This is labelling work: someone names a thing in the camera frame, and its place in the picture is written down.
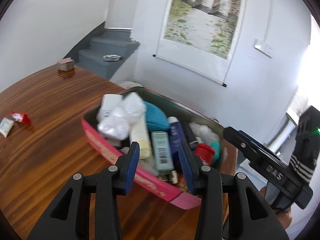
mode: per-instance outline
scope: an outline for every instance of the wood grain surface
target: wood grain surface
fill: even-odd
[[[22,239],[42,212],[77,172],[90,175],[110,164],[86,142],[80,118],[100,103],[102,95],[123,89],[76,67],[60,72],[54,65],[0,94],[0,118],[10,110],[27,113],[31,125],[15,123],[9,136],[0,136],[0,208]],[[236,154],[222,167],[234,174]],[[90,238],[94,239],[94,195]],[[194,239],[199,208],[179,209],[137,184],[118,197],[124,240]],[[224,216],[227,214],[224,197]]]

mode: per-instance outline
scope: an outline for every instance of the open container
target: open container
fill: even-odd
[[[188,108],[178,102],[175,102],[165,96],[159,95],[153,91],[147,90],[143,87],[134,87],[126,90],[120,94],[126,96],[131,92],[136,92],[144,100],[155,106],[159,107],[167,117],[175,116],[178,119],[184,119],[187,122],[195,122],[200,125],[208,126],[214,133],[218,134],[221,140],[220,156],[223,155],[223,144],[227,143],[223,141],[222,132],[223,127],[205,117],[204,115]],[[100,106],[91,108],[85,112],[82,118],[82,126],[84,128],[84,133],[87,137],[88,142],[95,148],[103,157],[105,157],[111,164],[115,164],[118,157],[123,153],[114,148],[105,138],[103,138],[97,131],[97,113]],[[236,148],[233,146],[228,147],[228,151],[235,151]],[[220,170],[221,158],[216,162],[215,167]],[[179,188],[168,184],[152,174],[148,173],[144,169],[137,167],[137,171],[134,177],[134,181],[140,186],[144,187],[146,190],[152,192],[158,197],[164,199],[171,204],[180,207],[182,209],[191,209],[193,207],[199,206],[201,204],[201,199],[193,196],[189,193],[183,192]]]

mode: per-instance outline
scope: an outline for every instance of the landscape painting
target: landscape painting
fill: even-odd
[[[228,58],[241,0],[173,0],[164,39]]]

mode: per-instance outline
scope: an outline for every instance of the stair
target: stair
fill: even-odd
[[[130,34],[131,29],[105,29],[102,36],[91,39],[89,49],[79,51],[79,61],[76,64],[109,80],[140,45],[131,41]],[[103,60],[103,56],[111,54],[122,56],[122,60],[116,62]]]

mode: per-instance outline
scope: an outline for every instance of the crumpled plastic bag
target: crumpled plastic bag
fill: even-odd
[[[146,111],[141,97],[132,92],[104,118],[97,126],[98,131],[107,138],[122,141],[129,136],[131,125],[135,124]]]
[[[220,137],[214,133],[208,126],[199,125],[195,122],[189,123],[189,126],[195,136],[200,137],[207,145],[211,145],[214,141],[220,142]]]

